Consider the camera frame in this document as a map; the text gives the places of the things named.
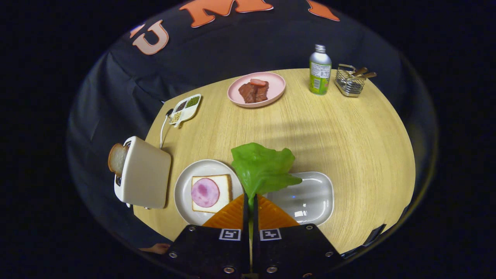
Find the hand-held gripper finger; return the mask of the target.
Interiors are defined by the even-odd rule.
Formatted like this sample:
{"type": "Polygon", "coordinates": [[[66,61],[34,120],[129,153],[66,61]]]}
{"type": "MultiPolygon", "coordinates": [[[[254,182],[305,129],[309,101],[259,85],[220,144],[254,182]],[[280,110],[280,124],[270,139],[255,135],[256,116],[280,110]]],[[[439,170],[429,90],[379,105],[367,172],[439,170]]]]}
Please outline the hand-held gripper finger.
{"type": "Polygon", "coordinates": [[[271,223],[254,198],[253,263],[259,279],[317,279],[343,264],[341,254],[315,224],[282,227],[271,223]]]}
{"type": "Polygon", "coordinates": [[[187,279],[242,279],[250,271],[248,199],[227,206],[227,224],[187,225],[165,254],[166,267],[187,279]]]}

